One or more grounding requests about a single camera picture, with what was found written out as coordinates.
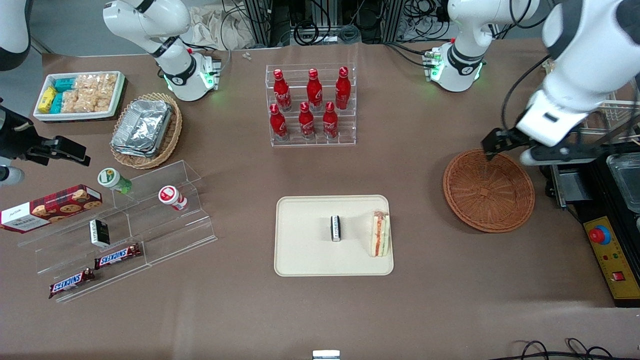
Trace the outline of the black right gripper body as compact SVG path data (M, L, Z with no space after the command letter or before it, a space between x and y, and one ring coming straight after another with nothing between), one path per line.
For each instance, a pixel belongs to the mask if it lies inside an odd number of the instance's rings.
M39 144L34 123L6 107L0 107L0 156L14 160Z

